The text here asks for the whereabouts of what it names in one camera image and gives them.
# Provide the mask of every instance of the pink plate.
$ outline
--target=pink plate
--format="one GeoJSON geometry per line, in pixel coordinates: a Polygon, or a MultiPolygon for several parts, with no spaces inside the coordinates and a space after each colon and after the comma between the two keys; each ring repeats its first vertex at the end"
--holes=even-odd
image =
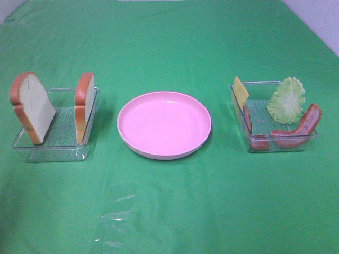
{"type": "Polygon", "coordinates": [[[117,119],[126,145],[157,160],[178,159],[197,151],[211,126],[211,116],[204,105],[177,92],[140,95],[122,108],[117,119]]]}

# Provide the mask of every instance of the bacon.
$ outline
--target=bacon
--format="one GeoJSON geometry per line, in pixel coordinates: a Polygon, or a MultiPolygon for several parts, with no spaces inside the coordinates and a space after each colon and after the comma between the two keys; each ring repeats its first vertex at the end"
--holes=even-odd
{"type": "Polygon", "coordinates": [[[309,138],[300,137],[308,136],[318,125],[320,119],[322,118],[322,111],[320,107],[312,103],[308,108],[307,112],[302,116],[298,127],[294,131],[280,131],[274,130],[271,132],[272,137],[288,137],[296,136],[290,140],[276,140],[275,142],[280,148],[294,148],[300,146],[301,144],[307,142],[309,138]]]}
{"type": "MultiPolygon", "coordinates": [[[[246,105],[243,104],[243,113],[245,117],[245,122],[249,128],[250,134],[252,135],[252,121],[251,121],[251,115],[249,114],[249,110],[247,109],[246,105]]],[[[252,136],[254,138],[264,138],[265,135],[255,135],[252,136]]],[[[260,140],[255,141],[250,138],[250,149],[253,151],[267,151],[270,148],[269,142],[267,140],[260,140]]]]}

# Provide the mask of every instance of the clear plastic container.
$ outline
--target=clear plastic container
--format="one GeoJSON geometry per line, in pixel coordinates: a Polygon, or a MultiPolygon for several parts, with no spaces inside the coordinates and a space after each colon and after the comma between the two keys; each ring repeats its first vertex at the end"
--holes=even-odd
{"type": "Polygon", "coordinates": [[[13,149],[26,156],[26,162],[81,161],[88,157],[88,141],[92,124],[99,110],[99,89],[95,87],[94,103],[81,144],[77,143],[75,131],[74,99],[76,88],[46,89],[57,113],[45,136],[44,143],[35,145],[22,127],[13,142],[13,149]]]}
{"type": "Polygon", "coordinates": [[[246,107],[252,121],[252,132],[247,125],[243,111],[235,97],[233,85],[230,85],[231,100],[234,115],[237,119],[239,130],[242,134],[245,146],[249,152],[286,152],[303,151],[309,145],[309,141],[317,136],[314,130],[310,135],[295,135],[286,137],[271,137],[273,130],[293,131],[299,123],[280,124],[268,114],[267,102],[278,88],[279,81],[242,82],[249,93],[246,107]],[[280,141],[304,141],[303,144],[293,148],[282,148],[278,145],[280,141]]]}

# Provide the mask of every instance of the lettuce leaf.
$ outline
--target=lettuce leaf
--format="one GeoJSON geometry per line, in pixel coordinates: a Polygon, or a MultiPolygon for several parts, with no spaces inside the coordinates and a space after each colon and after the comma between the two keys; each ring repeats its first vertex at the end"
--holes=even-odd
{"type": "Polygon", "coordinates": [[[266,105],[269,115],[282,124],[298,122],[302,115],[301,106],[305,102],[304,94],[304,87],[299,80],[286,78],[266,105]]]}

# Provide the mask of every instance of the bread slice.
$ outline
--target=bread slice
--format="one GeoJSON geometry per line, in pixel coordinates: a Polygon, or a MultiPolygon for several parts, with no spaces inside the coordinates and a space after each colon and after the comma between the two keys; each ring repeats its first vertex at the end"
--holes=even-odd
{"type": "Polygon", "coordinates": [[[56,110],[38,76],[34,72],[17,76],[11,88],[10,100],[31,141],[42,144],[56,110]]]}
{"type": "Polygon", "coordinates": [[[91,72],[82,74],[75,94],[75,128],[77,142],[81,144],[88,118],[94,102],[95,75],[91,72]]]}

